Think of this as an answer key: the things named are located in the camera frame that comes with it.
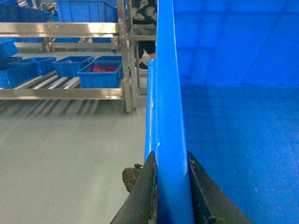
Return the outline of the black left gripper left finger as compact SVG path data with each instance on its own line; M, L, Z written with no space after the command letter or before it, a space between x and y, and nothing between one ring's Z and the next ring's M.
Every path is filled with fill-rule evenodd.
M150 152L134 187L112 224L156 224L159 190L155 153Z

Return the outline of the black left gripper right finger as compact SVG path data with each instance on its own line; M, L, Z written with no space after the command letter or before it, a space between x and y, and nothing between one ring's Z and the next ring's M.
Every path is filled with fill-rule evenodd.
M187 152L194 220L197 224L251 224L191 152Z

